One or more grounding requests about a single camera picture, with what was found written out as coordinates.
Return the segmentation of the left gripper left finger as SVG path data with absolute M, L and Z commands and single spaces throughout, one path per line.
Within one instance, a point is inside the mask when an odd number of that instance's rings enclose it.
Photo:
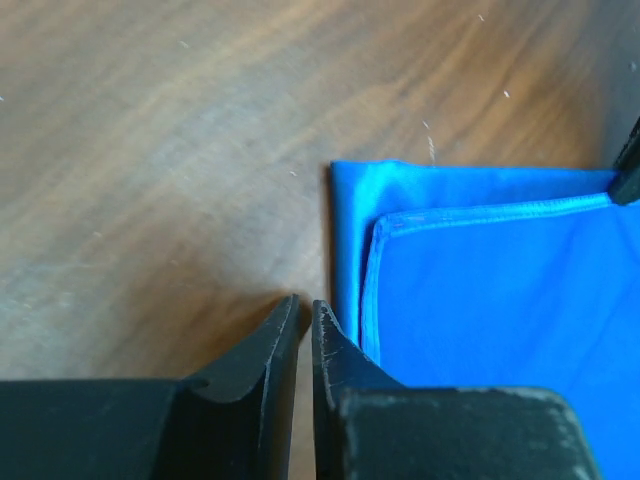
M 1 385 L 5 479 L 284 479 L 300 305 L 182 379 Z

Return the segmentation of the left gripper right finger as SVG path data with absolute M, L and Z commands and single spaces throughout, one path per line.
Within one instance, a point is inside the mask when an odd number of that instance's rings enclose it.
M 597 479 L 574 411 L 538 388 L 408 388 L 312 310 L 319 479 Z

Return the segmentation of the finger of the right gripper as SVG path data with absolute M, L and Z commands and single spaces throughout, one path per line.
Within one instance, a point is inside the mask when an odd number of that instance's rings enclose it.
M 616 175 L 607 189 L 611 201 L 628 205 L 640 198 L 640 118 L 620 152 L 616 162 Z

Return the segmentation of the blue cloth napkin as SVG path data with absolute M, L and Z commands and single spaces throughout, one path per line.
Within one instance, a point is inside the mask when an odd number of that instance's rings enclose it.
M 532 386 L 639 475 L 639 206 L 610 170 L 336 162 L 335 313 L 411 387 Z

